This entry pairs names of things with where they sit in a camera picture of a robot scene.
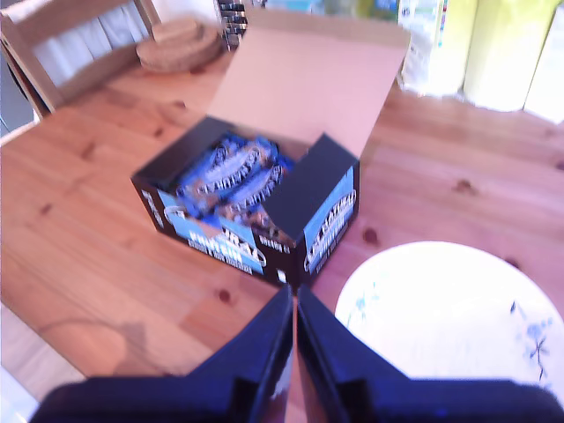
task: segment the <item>white plate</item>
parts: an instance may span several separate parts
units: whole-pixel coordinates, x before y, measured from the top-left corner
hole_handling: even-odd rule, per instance
[[[347,281],[335,316],[411,378],[511,379],[564,404],[562,318],[534,282],[484,251],[447,242],[383,251]]]

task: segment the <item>box lid flap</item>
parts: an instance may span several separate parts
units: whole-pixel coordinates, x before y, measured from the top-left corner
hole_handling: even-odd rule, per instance
[[[249,8],[210,115],[312,145],[322,133],[359,157],[409,34],[388,22]]]

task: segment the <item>yellow container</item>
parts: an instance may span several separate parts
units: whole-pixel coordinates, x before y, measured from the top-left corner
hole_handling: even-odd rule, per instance
[[[520,110],[561,0],[480,0],[464,94],[477,106]]]

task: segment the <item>cardboard box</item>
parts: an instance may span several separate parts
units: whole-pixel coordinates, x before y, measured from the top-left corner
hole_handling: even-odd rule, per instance
[[[359,157],[409,44],[391,23],[254,9],[249,29],[195,128],[132,181],[155,227],[273,284],[312,281],[356,217]],[[263,207],[289,245],[226,219],[170,217],[174,182],[227,131],[261,134],[297,160]]]

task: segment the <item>floor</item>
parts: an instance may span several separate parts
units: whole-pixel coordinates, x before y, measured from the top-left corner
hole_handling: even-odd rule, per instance
[[[25,423],[54,388],[85,378],[33,330],[2,306],[0,423]]]

